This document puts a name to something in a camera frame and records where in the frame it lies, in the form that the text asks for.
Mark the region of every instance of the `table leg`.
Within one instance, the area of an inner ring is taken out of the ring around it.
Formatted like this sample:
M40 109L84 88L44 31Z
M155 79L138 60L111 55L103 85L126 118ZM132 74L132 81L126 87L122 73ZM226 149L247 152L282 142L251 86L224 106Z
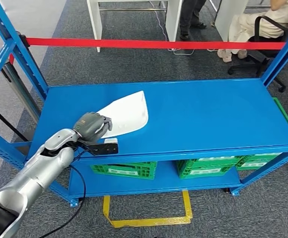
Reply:
M169 0L167 4L166 28L169 41L175 41L183 0Z
M87 0L92 30L95 40L101 40L102 37L102 22L101 21L100 9L97 0Z

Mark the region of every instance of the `sneaker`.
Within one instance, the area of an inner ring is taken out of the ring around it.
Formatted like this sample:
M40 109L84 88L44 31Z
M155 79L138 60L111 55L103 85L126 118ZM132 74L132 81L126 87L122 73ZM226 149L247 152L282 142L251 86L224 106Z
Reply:
M221 58L222 61L224 62L224 63L229 63L229 62L233 61L233 60L231 59L232 54L227 55L227 54L226 54L226 51L225 51L225 50L223 50L223 49L218 50L218 51L217 51L217 55L218 55L219 58Z
M205 29L206 27L207 27L207 25L206 24L203 24L203 22L192 22L190 23L190 27L194 27L194 28L198 28L198 29Z
M237 56L239 59L243 60L246 58L246 53L247 53L246 50L239 50L237 53Z
M191 41L192 39L191 39L191 37L190 37L190 35L190 34L180 34L179 35L179 38L181 39L181 40L182 40L182 41Z

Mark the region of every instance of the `blue metal shelf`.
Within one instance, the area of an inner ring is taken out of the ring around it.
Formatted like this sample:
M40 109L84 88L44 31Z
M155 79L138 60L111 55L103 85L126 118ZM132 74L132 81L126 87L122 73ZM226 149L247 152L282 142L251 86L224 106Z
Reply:
M288 123L259 79L225 79L51 87L30 156L52 134L72 128L85 112L96 112L140 90L145 93L147 125L118 136L117 155L95 158L89 154L76 163L288 151ZM76 98L85 103L77 106L73 100Z
M0 157L17 169L25 156L15 149L30 145L33 155L52 134L72 126L85 112L144 90L149 121L143 129L119 136L119 153L86 155L74 162L87 182L87 196L135 194L181 189L230 187L232 195L288 162L288 123L267 90L286 62L288 41L264 73L255 79L224 79L48 87L28 49L0 5L0 70L12 53L45 102L33 141L8 143L0 137ZM283 152L240 180L235 168L224 176L178 178L172 160L198 157ZM95 175L89 167L141 161L160 161L155 180ZM72 206L82 196L82 184L71 171L69 190L54 181L50 189Z
M86 182L87 197L104 195L125 195L153 192L172 192L187 190L200 190L212 188L236 187L241 185L235 167L223 176L179 179L176 165L173 161L157 163L154 180L126 178L111 175L95 174L88 166L76 166ZM69 193L73 198L83 196L81 178L71 170Z

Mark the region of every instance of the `gray carpet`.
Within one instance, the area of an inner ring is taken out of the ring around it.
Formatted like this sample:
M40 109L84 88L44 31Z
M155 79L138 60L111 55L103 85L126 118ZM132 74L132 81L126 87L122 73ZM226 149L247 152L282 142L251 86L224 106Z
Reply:
M212 18L210 9L207 3L202 10L202 20L209 23ZM153 12L103 12L101 16L103 37L106 39L163 40ZM163 22L163 13L159 16ZM67 0L54 37L91 38L91 32L85 1ZM211 27L193 30L192 34L197 41L220 39ZM234 64L239 63L237 58L234 60ZM230 64L222 63L215 53L208 51L196 51L187 57L165 50L102 49L98 54L95 49L48 48L41 69L49 85L67 85L229 78L227 69ZM252 76L254 72L251 70L234 75ZM280 79L288 85L288 64ZM277 89L275 84L270 87L271 94L277 96L288 113L288 89L283 94ZM28 114L24 112L18 128L33 127L30 121ZM0 172L0 186L6 182L2 179L7 174L12 178L14 173L4 164ZM67 171L59 180L65 183L65 178ZM188 225L114 229L103 216L103 198L99 197L87 199L72 223L50 237L288 238L288 164L243 190L240 197L221 190L192 191L190 195L193 218ZM63 224L75 211L67 202L46 192L30 209L16 237L37 238ZM176 192L113 196L110 215L112 219L136 219L184 214L181 193Z

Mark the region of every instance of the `black trousers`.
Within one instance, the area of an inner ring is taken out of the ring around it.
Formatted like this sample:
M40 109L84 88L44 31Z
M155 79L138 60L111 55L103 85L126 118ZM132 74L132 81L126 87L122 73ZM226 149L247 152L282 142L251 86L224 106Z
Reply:
M183 0L179 28L181 34L188 34L191 23L199 22L199 12L206 0Z

